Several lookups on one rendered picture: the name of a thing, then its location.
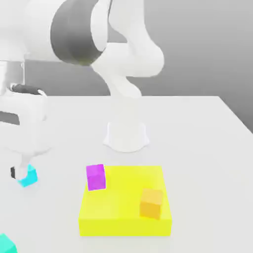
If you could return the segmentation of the small turquoise cube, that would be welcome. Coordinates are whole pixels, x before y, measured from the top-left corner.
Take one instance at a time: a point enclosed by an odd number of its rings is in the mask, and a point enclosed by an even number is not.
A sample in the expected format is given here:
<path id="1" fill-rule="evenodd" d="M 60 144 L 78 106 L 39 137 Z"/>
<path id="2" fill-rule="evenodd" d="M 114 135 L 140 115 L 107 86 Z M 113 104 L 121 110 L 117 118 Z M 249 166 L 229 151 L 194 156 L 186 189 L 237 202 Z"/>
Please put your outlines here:
<path id="1" fill-rule="evenodd" d="M 0 253 L 17 253 L 16 245 L 5 234 L 0 234 Z"/>

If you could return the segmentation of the small magenta cube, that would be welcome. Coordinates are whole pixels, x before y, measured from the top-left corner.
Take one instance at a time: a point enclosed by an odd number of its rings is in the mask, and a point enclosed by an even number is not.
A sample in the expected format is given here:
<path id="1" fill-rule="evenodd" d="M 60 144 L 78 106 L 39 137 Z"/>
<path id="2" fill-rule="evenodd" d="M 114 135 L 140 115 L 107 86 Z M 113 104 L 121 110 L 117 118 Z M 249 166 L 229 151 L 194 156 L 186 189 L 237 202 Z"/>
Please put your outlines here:
<path id="1" fill-rule="evenodd" d="M 88 191 L 106 188 L 106 175 L 103 164 L 86 166 Z"/>

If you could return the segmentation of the large yellow box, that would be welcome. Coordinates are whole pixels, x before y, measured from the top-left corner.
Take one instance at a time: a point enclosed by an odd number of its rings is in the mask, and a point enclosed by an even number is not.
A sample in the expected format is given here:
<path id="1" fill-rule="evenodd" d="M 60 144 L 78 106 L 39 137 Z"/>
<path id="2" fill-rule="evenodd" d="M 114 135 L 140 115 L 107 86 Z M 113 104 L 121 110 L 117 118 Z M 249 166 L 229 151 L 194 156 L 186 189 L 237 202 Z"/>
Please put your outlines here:
<path id="1" fill-rule="evenodd" d="M 105 166 L 106 188 L 84 189 L 78 218 L 81 236 L 170 236 L 172 216 L 161 166 Z M 162 190 L 159 220 L 141 217 L 144 188 Z"/>

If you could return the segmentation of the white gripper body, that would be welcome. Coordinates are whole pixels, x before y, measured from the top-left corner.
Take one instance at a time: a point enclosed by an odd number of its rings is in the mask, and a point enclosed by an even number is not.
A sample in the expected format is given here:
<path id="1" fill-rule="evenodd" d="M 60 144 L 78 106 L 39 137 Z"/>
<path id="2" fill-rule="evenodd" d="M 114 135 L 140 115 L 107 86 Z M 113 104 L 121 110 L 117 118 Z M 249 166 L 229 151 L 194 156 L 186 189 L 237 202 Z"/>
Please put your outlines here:
<path id="1" fill-rule="evenodd" d="M 37 156 L 51 146 L 43 135 L 48 97 L 25 93 L 0 95 L 0 112 L 17 115 L 19 125 L 0 121 L 0 148 L 21 155 Z"/>

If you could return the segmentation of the small cyan cube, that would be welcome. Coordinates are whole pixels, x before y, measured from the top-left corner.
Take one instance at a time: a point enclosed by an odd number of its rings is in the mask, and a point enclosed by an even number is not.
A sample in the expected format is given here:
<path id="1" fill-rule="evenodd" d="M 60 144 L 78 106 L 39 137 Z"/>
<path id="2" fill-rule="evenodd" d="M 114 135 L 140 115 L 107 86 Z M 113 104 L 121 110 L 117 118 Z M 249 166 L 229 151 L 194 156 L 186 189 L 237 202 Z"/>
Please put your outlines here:
<path id="1" fill-rule="evenodd" d="M 30 185 L 36 183 L 37 181 L 38 181 L 38 176 L 37 176 L 36 169 L 31 164 L 28 164 L 27 176 L 24 179 L 19 180 L 18 183 L 22 187 L 27 187 L 27 186 L 30 186 Z"/>

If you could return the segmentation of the small orange cube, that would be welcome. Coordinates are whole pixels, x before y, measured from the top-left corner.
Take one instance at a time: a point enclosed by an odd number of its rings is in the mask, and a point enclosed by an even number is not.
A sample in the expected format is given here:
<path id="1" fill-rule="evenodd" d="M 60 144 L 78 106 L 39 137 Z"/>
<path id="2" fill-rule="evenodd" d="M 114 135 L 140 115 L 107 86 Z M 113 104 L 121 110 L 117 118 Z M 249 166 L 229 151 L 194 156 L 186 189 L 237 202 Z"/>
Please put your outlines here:
<path id="1" fill-rule="evenodd" d="M 159 220 L 161 218 L 162 204 L 162 190 L 144 188 L 140 199 L 139 214 L 141 217 Z"/>

